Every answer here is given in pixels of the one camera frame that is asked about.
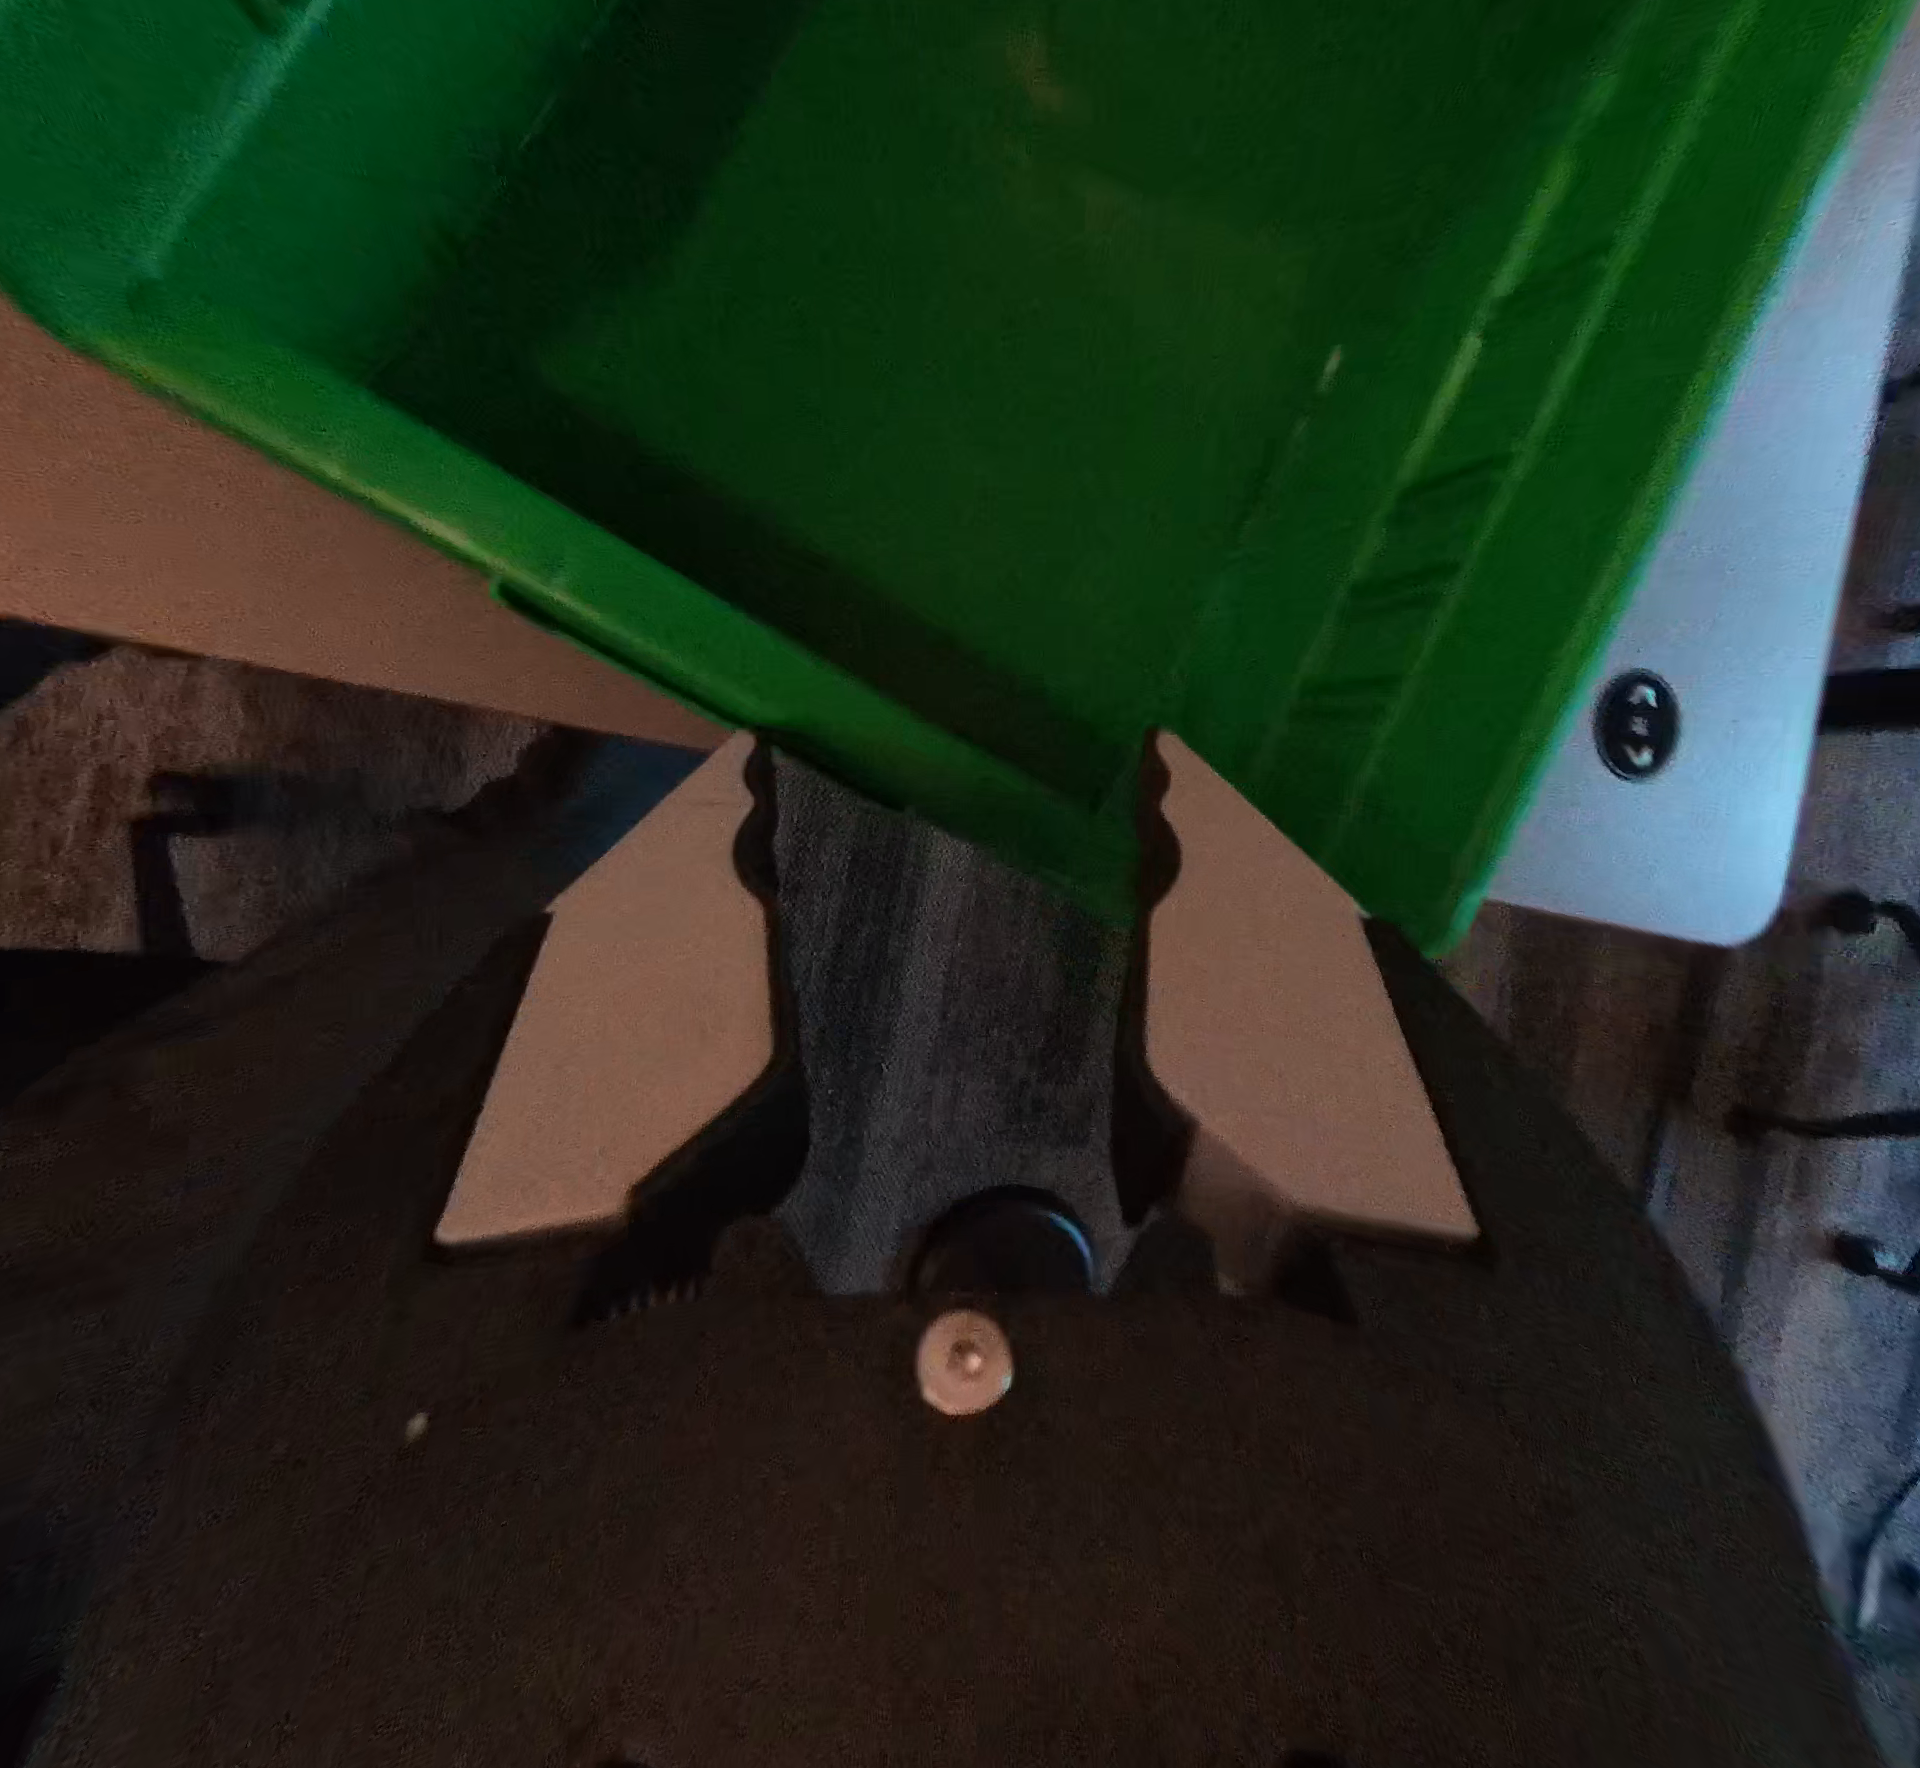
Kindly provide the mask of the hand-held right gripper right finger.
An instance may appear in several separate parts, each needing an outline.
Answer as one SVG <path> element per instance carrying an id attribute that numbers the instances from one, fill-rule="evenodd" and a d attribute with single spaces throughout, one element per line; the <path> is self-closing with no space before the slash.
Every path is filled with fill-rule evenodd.
<path id="1" fill-rule="evenodd" d="M 1141 755 L 1113 1063 L 1128 1230 L 1228 1297 L 1307 1287 L 1339 1237 L 1472 1253 L 1482 1227 L 1360 905 L 1168 730 Z"/>

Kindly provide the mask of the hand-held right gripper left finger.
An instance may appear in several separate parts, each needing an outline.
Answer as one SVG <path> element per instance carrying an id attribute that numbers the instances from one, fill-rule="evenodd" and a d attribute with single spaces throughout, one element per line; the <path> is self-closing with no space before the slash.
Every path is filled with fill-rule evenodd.
<path id="1" fill-rule="evenodd" d="M 709 1253 L 788 1199 L 811 1105 L 776 833 L 773 753 L 736 732 L 558 895 L 439 1248 Z"/>

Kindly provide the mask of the green plastic bin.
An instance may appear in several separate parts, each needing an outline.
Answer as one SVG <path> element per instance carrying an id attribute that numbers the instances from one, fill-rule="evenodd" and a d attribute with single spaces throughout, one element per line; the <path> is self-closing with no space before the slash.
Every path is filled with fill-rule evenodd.
<path id="1" fill-rule="evenodd" d="M 1911 0 L 4 0 L 4 290 L 1119 914 L 1472 921 Z"/>

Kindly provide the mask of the black round knob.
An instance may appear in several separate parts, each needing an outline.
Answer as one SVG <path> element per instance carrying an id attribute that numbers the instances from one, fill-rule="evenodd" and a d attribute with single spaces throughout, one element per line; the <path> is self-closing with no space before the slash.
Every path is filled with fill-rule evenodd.
<path id="1" fill-rule="evenodd" d="M 994 1186 L 928 1222 L 905 1287 L 917 1297 L 1080 1297 L 1096 1288 L 1096 1253 L 1066 1199 Z"/>

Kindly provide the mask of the round black disc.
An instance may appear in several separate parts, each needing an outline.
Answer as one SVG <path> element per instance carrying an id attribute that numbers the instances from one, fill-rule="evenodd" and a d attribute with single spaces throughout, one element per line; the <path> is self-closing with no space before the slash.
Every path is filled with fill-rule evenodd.
<path id="1" fill-rule="evenodd" d="M 1683 736 L 1674 686 L 1651 670 L 1624 670 L 1594 700 L 1594 750 L 1608 775 L 1639 783 L 1660 775 Z"/>

